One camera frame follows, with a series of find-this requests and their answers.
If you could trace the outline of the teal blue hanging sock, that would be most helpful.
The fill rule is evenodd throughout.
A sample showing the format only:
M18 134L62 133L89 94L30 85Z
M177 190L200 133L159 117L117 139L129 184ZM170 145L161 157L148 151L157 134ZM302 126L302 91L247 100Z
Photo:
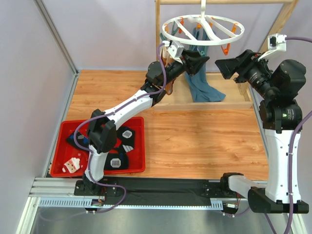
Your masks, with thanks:
M203 29L195 27L192 35L202 40L210 40ZM198 51L202 56L207 55L208 46L195 46L190 45L191 51ZM210 86L206 79L206 65L203 65L199 72L194 76L189 76L185 73L185 79L189 85L193 102L221 102L225 99L226 95L214 87Z

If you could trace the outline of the aluminium rail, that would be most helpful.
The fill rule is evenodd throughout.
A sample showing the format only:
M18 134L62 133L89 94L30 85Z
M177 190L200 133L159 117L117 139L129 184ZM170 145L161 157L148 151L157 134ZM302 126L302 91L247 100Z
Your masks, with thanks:
M246 200L255 213L282 214L290 211L288 204L269 201L265 184L253 182L247 192L230 190L226 179L168 179L143 177L107 177L104 187L89 189L82 179L36 178L30 196L41 197L42 206L224 210L235 214L237 202Z

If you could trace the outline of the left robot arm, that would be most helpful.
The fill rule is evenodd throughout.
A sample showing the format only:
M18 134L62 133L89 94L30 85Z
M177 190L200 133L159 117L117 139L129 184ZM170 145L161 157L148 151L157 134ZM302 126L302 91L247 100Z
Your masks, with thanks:
M178 59L168 66L164 66L160 59L152 62L147 68L144 84L132 97L106 111L94 110L91 118L80 124L80 127L88 125L87 146L78 142L78 129L74 131L74 143L89 153L87 168L82 179L76 183L75 195L102 195L107 186L102 182L104 165L117 143L119 127L133 116L158 104L166 95L165 86L182 73L190 76L197 74L209 57L183 50Z

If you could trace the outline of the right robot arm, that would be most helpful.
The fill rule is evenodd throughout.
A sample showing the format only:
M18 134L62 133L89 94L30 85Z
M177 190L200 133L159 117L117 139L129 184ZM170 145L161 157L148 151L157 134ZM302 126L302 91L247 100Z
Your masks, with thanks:
M293 59L268 68L263 54L246 50L236 58L215 62L225 79L249 83L261 96L259 115L267 140L269 177L266 185L241 173L225 173L225 188L248 200L255 213L307 214L309 205L301 198L297 182L297 147L301 137L302 110L295 100L306 83L306 67Z

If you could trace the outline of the red plastic bin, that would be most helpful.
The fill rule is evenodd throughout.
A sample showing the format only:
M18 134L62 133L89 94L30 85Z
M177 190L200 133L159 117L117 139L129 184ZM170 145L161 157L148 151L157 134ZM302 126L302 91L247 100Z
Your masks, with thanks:
M133 117L121 126L107 117L62 122L50 175L81 177L88 169L105 175L143 172L144 119Z

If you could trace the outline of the black sock upper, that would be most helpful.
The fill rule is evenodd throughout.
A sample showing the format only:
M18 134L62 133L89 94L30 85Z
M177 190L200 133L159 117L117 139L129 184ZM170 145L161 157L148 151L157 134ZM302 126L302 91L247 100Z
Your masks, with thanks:
M129 127L121 126L117 130L117 138L121 141L118 147L114 147L118 153L128 153L135 148L135 131ZM79 145L87 148L88 147L88 139L80 132L77 133L77 142Z

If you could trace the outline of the white round clip hanger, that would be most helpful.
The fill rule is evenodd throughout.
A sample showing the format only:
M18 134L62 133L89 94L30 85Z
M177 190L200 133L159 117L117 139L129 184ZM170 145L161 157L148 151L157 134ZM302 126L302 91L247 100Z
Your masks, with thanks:
M200 2L199 14L188 14L171 18L159 27L160 33L168 40L195 46L223 46L241 39L245 27L234 19L206 14L206 0ZM206 39L198 39L185 26L193 24L196 30L202 31Z

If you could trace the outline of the black sock lower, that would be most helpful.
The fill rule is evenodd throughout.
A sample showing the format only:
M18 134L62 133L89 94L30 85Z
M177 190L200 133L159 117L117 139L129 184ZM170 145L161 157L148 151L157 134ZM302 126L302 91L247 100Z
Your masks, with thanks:
M129 158L125 153L109 153L107 155L104 170L127 170L128 168Z

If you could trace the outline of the red santa sock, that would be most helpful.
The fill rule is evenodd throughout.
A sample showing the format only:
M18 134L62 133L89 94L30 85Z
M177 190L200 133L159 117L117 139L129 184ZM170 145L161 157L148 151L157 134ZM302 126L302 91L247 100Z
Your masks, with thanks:
M62 164L61 171L66 174L83 172L88 163L89 153L87 151L73 152Z

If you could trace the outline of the orange clip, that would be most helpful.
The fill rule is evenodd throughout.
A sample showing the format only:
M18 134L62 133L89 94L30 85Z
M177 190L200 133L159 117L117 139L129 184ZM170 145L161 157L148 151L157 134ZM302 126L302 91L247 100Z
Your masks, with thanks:
M221 45L220 47L221 47L221 50L222 50L223 54L225 56L227 56L229 54L229 51L230 51L230 48L231 48L231 44L228 43L226 46Z

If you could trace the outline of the wooden rack frame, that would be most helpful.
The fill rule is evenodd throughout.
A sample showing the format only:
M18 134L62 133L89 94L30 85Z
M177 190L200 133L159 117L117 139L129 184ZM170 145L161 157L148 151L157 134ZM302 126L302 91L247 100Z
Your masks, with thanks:
M281 4L278 12L269 7ZM173 41L162 50L165 64L179 49L210 59L195 76L183 72L166 86L157 111L249 109L253 106L247 83L224 79L215 65L256 43L261 56L271 52L268 37L279 36L297 5L295 0L157 0L156 42Z

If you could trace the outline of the black sock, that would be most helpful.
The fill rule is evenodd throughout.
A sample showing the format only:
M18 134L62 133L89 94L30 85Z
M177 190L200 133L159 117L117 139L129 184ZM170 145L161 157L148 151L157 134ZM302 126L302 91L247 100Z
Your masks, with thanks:
M117 138L121 141L118 147L114 147L118 153L128 153L135 148L135 131L129 127L121 126L117 130ZM80 132L77 133L77 142L79 145L87 148L88 147L88 139Z
M125 153L109 153L107 155L104 170L127 170L128 168L129 158Z

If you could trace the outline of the brown cream hanging sock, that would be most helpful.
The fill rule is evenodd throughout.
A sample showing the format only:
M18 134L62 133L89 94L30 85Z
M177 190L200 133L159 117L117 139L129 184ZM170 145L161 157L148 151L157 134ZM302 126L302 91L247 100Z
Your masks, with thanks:
M160 61L164 65L166 69L166 86L165 90L167 92L167 95L171 95L173 93L173 83L174 79L171 78L171 75L169 75L169 65L173 63L175 60L171 57L171 55L168 52L167 47L163 46L160 50Z

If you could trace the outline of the black base mat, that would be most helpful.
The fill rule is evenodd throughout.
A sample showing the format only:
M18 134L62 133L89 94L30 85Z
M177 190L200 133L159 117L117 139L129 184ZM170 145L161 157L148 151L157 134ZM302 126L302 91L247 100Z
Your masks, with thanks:
M86 179L76 182L74 195L103 196L107 205L120 201L124 195L123 187L126 197L121 204L129 206L208 206L213 198L235 202L242 198L236 192L224 189L218 180L106 177L100 182L108 187L85 182Z

